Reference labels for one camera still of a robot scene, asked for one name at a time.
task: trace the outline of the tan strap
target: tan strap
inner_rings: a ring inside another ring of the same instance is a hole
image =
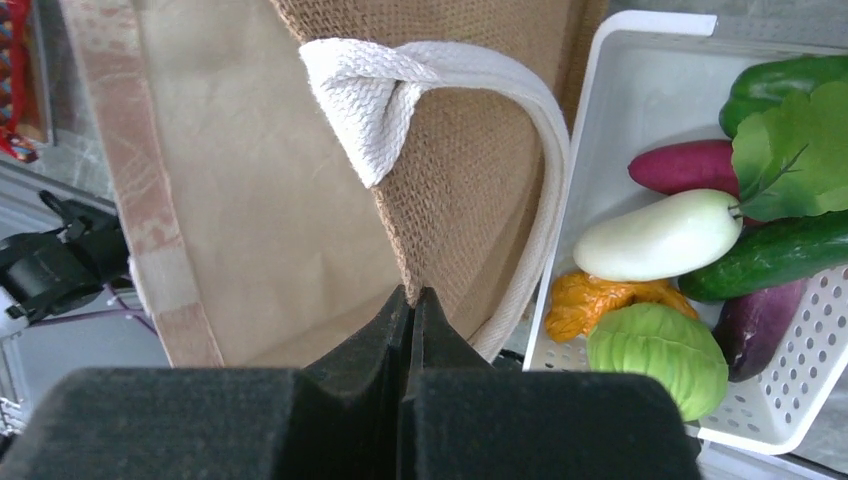
[[[66,0],[62,11],[114,179],[137,286],[174,366],[223,366],[200,303],[156,134],[130,0]]]

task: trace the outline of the white bag handle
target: white bag handle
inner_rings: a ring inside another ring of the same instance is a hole
[[[524,65],[475,45],[413,42],[392,49],[362,40],[330,38],[304,44],[300,56],[318,104],[368,188],[394,167],[415,104],[427,90],[492,90],[521,105],[533,120],[545,155],[536,218],[503,300],[470,340],[477,352],[493,360],[530,302],[559,234],[570,142],[556,99]]]

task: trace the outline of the orange squash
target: orange squash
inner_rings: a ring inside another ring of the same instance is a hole
[[[603,314],[634,303],[660,303],[698,319],[686,297],[668,280],[610,282],[576,272],[558,278],[551,287],[545,329],[555,342],[567,342],[581,333],[588,335]]]

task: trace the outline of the burlap bag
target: burlap bag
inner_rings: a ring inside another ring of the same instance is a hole
[[[133,276],[172,364],[308,364],[397,283],[413,304],[434,287],[473,339],[536,213],[544,171],[527,115],[494,93],[427,93],[369,194],[295,39],[487,47],[533,70],[573,119],[606,2],[272,3],[291,33],[267,0],[63,0]]]

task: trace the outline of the green cabbage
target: green cabbage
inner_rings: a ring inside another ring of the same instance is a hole
[[[727,393],[727,363],[709,329],[665,305],[637,303],[605,314],[586,351],[592,370],[659,381],[686,422],[710,414]]]

